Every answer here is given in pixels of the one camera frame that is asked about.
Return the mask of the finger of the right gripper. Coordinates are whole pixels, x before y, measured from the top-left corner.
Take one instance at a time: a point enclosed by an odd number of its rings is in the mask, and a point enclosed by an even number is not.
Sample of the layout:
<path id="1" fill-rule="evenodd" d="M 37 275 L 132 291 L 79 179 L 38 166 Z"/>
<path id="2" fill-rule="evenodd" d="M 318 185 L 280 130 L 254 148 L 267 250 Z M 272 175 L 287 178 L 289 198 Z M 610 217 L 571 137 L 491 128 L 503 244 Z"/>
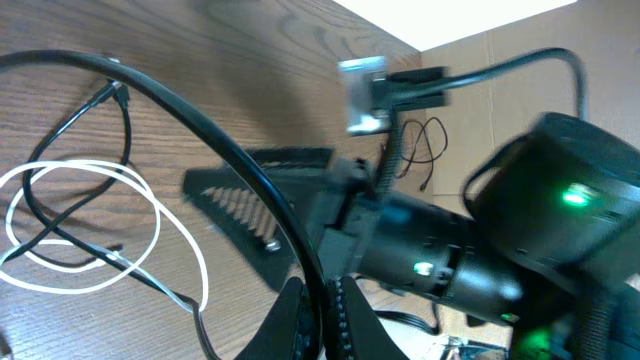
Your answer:
<path id="1" fill-rule="evenodd" d="M 328 170 L 309 167 L 268 167 L 265 173 L 282 191 L 295 215 L 317 246 L 323 230 L 319 194 L 326 189 Z M 192 168 L 185 172 L 184 195 L 229 239 L 263 282 L 278 292 L 296 255 L 272 212 L 253 190 L 227 167 Z"/>
<path id="2" fill-rule="evenodd" d="M 334 153 L 324 147 L 251 148 L 246 153 L 261 167 L 324 168 Z"/>

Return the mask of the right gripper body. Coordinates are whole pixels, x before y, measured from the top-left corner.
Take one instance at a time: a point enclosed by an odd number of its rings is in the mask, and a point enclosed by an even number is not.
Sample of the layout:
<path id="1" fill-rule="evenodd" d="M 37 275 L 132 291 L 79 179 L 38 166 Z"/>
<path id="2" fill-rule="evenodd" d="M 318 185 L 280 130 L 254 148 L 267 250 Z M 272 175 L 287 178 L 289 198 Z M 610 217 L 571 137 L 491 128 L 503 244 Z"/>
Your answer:
<path id="1" fill-rule="evenodd" d="M 362 158 L 339 158 L 325 172 L 307 223 L 326 280 L 356 273 L 371 245 L 390 192 L 376 187 L 377 171 Z"/>

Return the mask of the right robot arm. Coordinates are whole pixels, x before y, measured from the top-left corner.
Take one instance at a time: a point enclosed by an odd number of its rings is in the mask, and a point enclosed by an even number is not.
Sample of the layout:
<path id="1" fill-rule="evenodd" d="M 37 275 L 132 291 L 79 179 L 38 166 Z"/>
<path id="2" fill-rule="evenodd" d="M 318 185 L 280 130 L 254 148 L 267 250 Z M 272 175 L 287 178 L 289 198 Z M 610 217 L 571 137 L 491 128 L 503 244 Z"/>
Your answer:
<path id="1" fill-rule="evenodd" d="M 635 359 L 639 153 L 574 117 L 546 113 L 477 171 L 458 214 L 408 195 L 373 196 L 363 159 L 329 148 L 251 156 L 305 226 L 329 288 L 332 359 L 399 359 L 355 278 L 514 330 L 515 359 Z"/>

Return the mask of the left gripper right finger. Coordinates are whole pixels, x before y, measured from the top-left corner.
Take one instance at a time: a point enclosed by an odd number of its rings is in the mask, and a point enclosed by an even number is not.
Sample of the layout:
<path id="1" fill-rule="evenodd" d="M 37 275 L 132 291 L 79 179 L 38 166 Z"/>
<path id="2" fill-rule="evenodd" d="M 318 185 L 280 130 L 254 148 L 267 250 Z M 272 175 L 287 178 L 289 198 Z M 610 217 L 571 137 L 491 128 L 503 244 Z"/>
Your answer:
<path id="1" fill-rule="evenodd" d="M 329 360 L 408 360 L 350 276 L 327 281 Z"/>

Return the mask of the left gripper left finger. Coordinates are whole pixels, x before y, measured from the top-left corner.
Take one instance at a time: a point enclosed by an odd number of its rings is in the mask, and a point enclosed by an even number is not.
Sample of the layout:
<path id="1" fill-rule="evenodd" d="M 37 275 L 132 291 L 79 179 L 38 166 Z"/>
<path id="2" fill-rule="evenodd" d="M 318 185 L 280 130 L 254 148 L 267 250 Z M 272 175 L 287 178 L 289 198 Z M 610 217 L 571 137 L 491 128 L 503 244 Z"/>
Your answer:
<path id="1" fill-rule="evenodd" d="M 264 322 L 236 360 L 302 360 L 315 356 L 315 320 L 306 287 L 289 278 Z"/>

